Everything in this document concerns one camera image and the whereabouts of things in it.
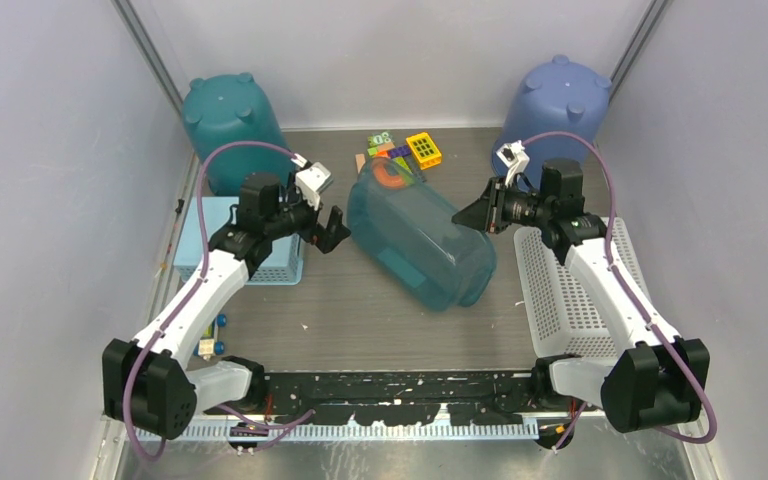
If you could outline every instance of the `clear plastic container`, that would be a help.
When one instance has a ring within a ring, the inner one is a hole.
[[[482,232],[452,223],[457,209],[383,158],[363,167],[348,203],[351,238],[426,307],[473,305],[496,271]]]

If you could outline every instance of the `colorful toy block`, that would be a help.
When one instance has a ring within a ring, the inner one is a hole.
[[[407,158],[410,156],[410,154],[411,154],[410,147],[408,147],[407,145],[401,145],[387,151],[387,155],[389,155],[390,158],[396,158],[396,157]]]
[[[393,145],[393,142],[387,142],[387,143],[382,143],[381,145],[378,145],[377,148],[378,148],[378,153],[384,153],[396,148],[396,146]]]
[[[416,163],[416,160],[413,157],[407,157],[405,158],[405,161],[407,162],[408,166],[411,169],[411,173],[418,178],[421,182],[425,182],[425,174],[422,173],[422,169],[419,168],[419,164]]]
[[[413,174],[413,172],[411,171],[410,166],[405,161],[405,159],[402,158],[402,157],[396,157],[396,158],[394,158],[392,160],[393,160],[394,163],[396,163],[397,165],[402,167],[403,171],[399,172],[399,174],[402,176],[402,178],[404,178],[405,184],[406,185],[412,185],[413,181],[414,181],[414,177],[416,175]]]
[[[406,162],[404,158],[396,157],[396,158],[393,159],[393,161],[396,162],[397,164],[399,164],[400,167],[404,168],[408,172],[411,171],[410,166],[408,166],[408,162]]]
[[[377,147],[378,145],[390,143],[393,139],[390,137],[390,132],[381,132],[378,135],[367,137],[367,141],[370,147]]]
[[[419,163],[419,168],[425,170],[443,162],[443,154],[431,140],[426,132],[418,133],[407,138],[408,146],[413,152],[414,158]]]
[[[355,164],[358,167],[358,173],[360,173],[360,169],[366,164],[366,156],[362,153],[355,155]]]

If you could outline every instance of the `cable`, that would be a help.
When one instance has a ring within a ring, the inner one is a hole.
[[[235,417],[239,418],[240,420],[242,420],[242,421],[244,421],[244,422],[246,422],[248,424],[251,424],[253,426],[261,426],[260,423],[255,422],[254,420],[249,419],[248,417],[246,417],[242,413],[237,412],[236,410],[232,409],[231,407],[229,407],[229,406],[227,406],[225,404],[217,405],[217,408],[219,408],[220,410],[225,411],[226,413],[230,413],[231,415],[234,415]],[[305,412],[304,415],[302,415],[301,417],[299,417],[298,419],[296,419],[296,420],[294,420],[294,421],[292,421],[290,423],[287,423],[287,424],[284,424],[284,425],[270,425],[270,427],[273,427],[273,428],[270,428],[270,430],[281,430],[281,429],[283,429],[284,431],[281,432],[281,434],[279,434],[277,437],[273,438],[272,440],[269,440],[268,442],[266,442],[266,443],[264,443],[262,445],[258,445],[257,447],[252,448],[249,451],[251,453],[262,452],[262,451],[266,450],[267,448],[271,448],[271,447],[275,446],[275,444],[277,444],[281,439],[283,439],[284,437],[289,435],[290,432],[295,430],[296,427],[298,427],[299,425],[305,423],[310,418],[310,416],[313,415],[314,413],[316,413],[316,412],[313,409],[311,409],[311,410],[308,410],[307,412]],[[245,429],[245,431],[246,431],[246,433],[259,433],[259,434],[268,434],[269,433],[268,431],[262,430],[262,429],[261,430]],[[233,449],[225,450],[225,451],[223,451],[221,453],[213,455],[211,458],[209,458],[208,460],[203,462],[201,465],[199,465],[198,467],[194,468],[191,472],[175,474],[175,475],[163,475],[163,474],[161,474],[159,472],[152,472],[144,464],[140,464],[140,468],[137,470],[137,475],[135,476],[135,480],[139,477],[140,473],[142,473],[142,472],[148,473],[153,478],[156,478],[156,479],[159,479],[159,480],[178,480],[178,479],[185,479],[185,478],[196,478],[197,474],[203,473],[202,470],[204,470],[205,468],[213,465],[214,463],[216,463],[220,459],[225,458],[227,455],[230,455],[232,453],[236,453],[236,454],[239,455],[239,454],[242,453],[242,451],[241,450],[233,450]]]
[[[302,423],[304,423],[305,420],[307,420],[308,418],[310,418],[311,415],[316,413],[313,409],[310,409],[304,415],[302,415],[301,417],[299,417],[298,419],[290,423],[285,423],[281,425],[267,425],[265,423],[255,422],[254,420],[246,417],[242,413],[234,410],[233,408],[229,407],[228,405],[225,405],[224,403],[221,405],[217,405],[216,408],[218,408],[219,410],[222,410],[225,413],[230,413],[231,415],[239,418],[241,421],[248,423],[249,425],[255,426],[261,430],[283,430],[285,428],[293,429],[301,425]]]
[[[572,433],[572,429],[575,428],[575,423],[578,422],[578,418],[581,417],[581,414],[584,412],[584,409],[587,408],[587,405],[587,402],[581,402],[581,406],[578,407],[578,410],[576,410],[569,427],[564,430],[564,434],[561,435],[560,440],[558,440],[558,442],[555,443],[555,445],[552,447],[552,451],[555,452],[555,455],[558,454],[558,449],[561,448],[561,445],[564,444],[564,440],[566,440],[567,437]]]
[[[130,440],[131,442],[131,448],[133,448],[134,452],[137,454],[138,457],[140,457],[141,460],[146,462],[156,462],[160,458],[160,456],[163,455],[163,450],[164,448],[166,448],[166,439],[160,440],[160,447],[157,449],[157,452],[148,453],[145,450],[145,448],[143,448],[142,444],[137,438],[136,428],[134,427],[134,419],[131,415],[131,397],[133,396],[133,393],[134,393],[134,384],[136,383],[137,374],[140,371],[140,367],[142,367],[143,363],[145,362],[145,359],[148,356],[148,353],[151,351],[151,348],[154,347],[154,344],[157,343],[157,340],[161,337],[161,335],[163,335],[163,332],[166,330],[169,324],[171,324],[172,321],[175,320],[175,317],[177,317],[178,314],[181,312],[181,310],[184,309],[184,307],[187,305],[190,299],[193,298],[193,296],[196,294],[199,287],[201,287],[201,284],[204,282],[205,276],[207,275],[207,272],[208,272],[208,267],[210,265],[210,250],[209,250],[208,241],[207,241],[207,227],[205,226],[205,222],[204,222],[204,206],[202,205],[202,190],[204,185],[204,176],[205,176],[205,173],[207,172],[207,167],[211,164],[211,162],[213,162],[213,160],[220,153],[236,147],[266,148],[269,150],[274,150],[279,153],[283,153],[290,159],[293,159],[296,156],[295,153],[287,150],[286,148],[279,147],[271,143],[245,140],[245,141],[227,143],[217,148],[210,155],[207,156],[201,168],[199,169],[199,174],[196,179],[196,206],[198,209],[199,232],[201,233],[201,244],[202,244],[201,275],[199,276],[198,279],[196,279],[196,282],[193,284],[192,288],[190,288],[190,290],[186,293],[186,295],[184,295],[184,298],[181,299],[181,302],[178,303],[178,305],[176,305],[175,308],[172,309],[172,312],[169,313],[169,316],[166,318],[166,320],[164,320],[163,323],[160,324],[160,327],[158,327],[158,329],[154,332],[154,335],[151,336],[149,341],[145,344],[143,349],[140,351],[139,355],[137,355],[137,359],[134,361],[134,365],[131,367],[131,371],[128,373],[128,379],[125,381],[125,392],[122,400],[122,416],[125,422],[125,431],[128,434],[128,440]]]
[[[682,435],[681,433],[678,433],[674,430],[670,430],[665,427],[657,427],[656,430],[687,443],[702,444],[702,443],[710,442],[717,435],[717,416],[714,414],[714,407],[711,405],[711,401],[708,399],[708,396],[705,394],[705,390],[702,388],[702,385],[699,383],[699,380],[697,380],[696,376],[693,375],[693,372],[690,371],[690,367],[687,366],[687,363],[684,362],[684,360],[676,351],[675,347],[673,347],[669,339],[667,339],[666,335],[664,335],[661,329],[658,328],[658,325],[652,323],[652,316],[649,315],[649,312],[646,310],[646,307],[643,306],[643,303],[640,301],[637,295],[635,295],[634,291],[631,289],[631,286],[628,284],[625,278],[623,278],[619,268],[616,265],[614,265],[614,255],[613,255],[613,252],[611,251],[611,239],[614,236],[614,220],[617,217],[617,208],[616,208],[616,201],[615,201],[615,195],[614,195],[614,181],[613,181],[613,178],[611,177],[611,172],[608,169],[608,165],[607,163],[605,163],[605,159],[602,158],[602,155],[599,154],[599,152],[596,150],[596,148],[593,145],[590,144],[590,142],[588,142],[587,140],[581,138],[580,136],[574,133],[569,133],[569,132],[555,131],[555,132],[541,133],[527,140],[524,140],[522,142],[522,146],[525,147],[526,145],[529,145],[531,143],[534,143],[538,140],[541,140],[547,137],[572,138],[573,140],[576,140],[578,143],[587,147],[587,149],[590,150],[590,153],[592,153],[593,156],[596,157],[596,160],[599,161],[599,165],[601,165],[602,167],[602,172],[605,174],[605,183],[608,184],[608,196],[610,198],[610,213],[608,215],[608,233],[605,236],[605,258],[607,258],[608,260],[609,268],[611,272],[613,272],[614,277],[617,279],[617,282],[620,284],[620,287],[623,289],[625,294],[628,295],[628,298],[629,300],[631,300],[631,303],[633,303],[634,306],[637,308],[637,311],[640,313],[640,316],[642,316],[643,320],[646,321],[646,326],[652,330],[652,333],[655,334],[655,337],[658,339],[659,342],[661,342],[661,344],[667,350],[667,353],[669,353],[670,357],[672,357],[676,365],[678,365],[678,368],[679,370],[681,370],[681,373],[683,373],[684,376],[687,378],[688,383],[690,383],[690,386],[693,388],[693,391],[696,393],[696,396],[698,396],[699,400],[702,402],[702,406],[705,408],[705,412],[708,414],[708,432],[701,437],[690,437],[687,435]]]

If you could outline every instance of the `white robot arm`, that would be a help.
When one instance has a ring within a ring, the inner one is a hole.
[[[299,155],[293,162],[299,170],[291,176],[286,190],[272,175],[248,177],[228,222],[210,237],[207,271],[203,270],[203,258],[169,305],[133,340],[114,339],[108,344],[102,355],[107,416],[123,419],[127,376],[158,332],[159,338],[139,366],[130,400],[136,427],[174,439],[195,413],[225,402],[236,402],[241,410],[262,403],[266,384],[261,365],[232,356],[195,371],[187,371],[187,364],[219,310],[272,253],[274,240],[299,234],[329,253],[350,235],[337,207],[332,207],[327,226],[317,221],[321,194],[331,184],[331,173]]]
[[[578,358],[562,351],[538,359],[532,369],[533,395],[538,400],[569,396],[589,402],[602,408],[623,433],[696,420],[702,407],[699,397],[614,275],[606,256],[606,225],[584,211],[578,162],[546,162],[540,189],[521,192],[514,185],[528,163],[522,144],[503,145],[497,154],[511,167],[508,175],[491,178],[481,197],[452,221],[490,233],[501,233],[511,224],[539,228],[543,244],[584,287],[617,348],[617,358],[610,359]],[[611,249],[613,266],[622,278],[631,278],[616,246]],[[710,361],[705,345],[681,338],[634,282],[628,286],[704,388]]]

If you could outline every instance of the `white wall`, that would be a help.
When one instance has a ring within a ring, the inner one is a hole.
[[[650,0],[133,0],[181,92],[251,71],[285,128],[499,125],[531,68],[610,76]]]
[[[0,0],[0,479],[87,477],[187,155],[109,0]]]
[[[674,2],[599,140],[655,303],[711,350],[719,460],[768,478],[768,0]]]

